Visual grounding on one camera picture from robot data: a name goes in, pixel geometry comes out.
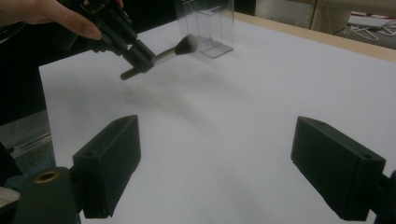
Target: brush handle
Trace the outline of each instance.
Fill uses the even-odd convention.
[[[159,63],[164,63],[175,56],[175,48],[167,49],[166,51],[155,56],[154,64],[157,65]]]

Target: black plastic bracket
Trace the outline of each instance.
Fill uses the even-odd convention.
[[[79,223],[114,214],[129,179],[140,162],[137,116],[107,125],[74,157],[69,170],[56,167],[24,183],[14,224]]]
[[[396,173],[382,175],[386,160],[315,119],[299,117],[291,159],[330,208],[344,220],[395,224]]]

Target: black clamp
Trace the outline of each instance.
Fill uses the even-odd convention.
[[[90,49],[122,55],[134,67],[135,75],[146,73],[154,66],[155,54],[138,39],[132,21],[114,0],[60,0],[60,3],[93,22],[102,32],[101,40],[87,39]],[[54,44],[69,50],[77,38],[78,35],[63,28],[55,36]]]

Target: white paper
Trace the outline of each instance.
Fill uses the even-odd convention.
[[[139,37],[159,53],[177,24]],[[129,68],[112,52],[40,68],[59,166],[112,120],[139,117],[142,160],[114,217],[83,223],[345,223],[290,160],[298,116],[396,168],[395,63],[236,21],[235,49],[217,59],[178,56],[120,80]]]

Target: finger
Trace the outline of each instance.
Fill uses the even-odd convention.
[[[102,34],[99,29],[88,19],[77,12],[64,7],[56,0],[46,1],[41,6],[41,12],[50,20],[60,23],[65,28],[87,38],[99,40]]]
[[[123,2],[122,2],[122,0],[115,0],[115,1],[116,1],[117,4],[120,5],[120,7],[123,7]]]

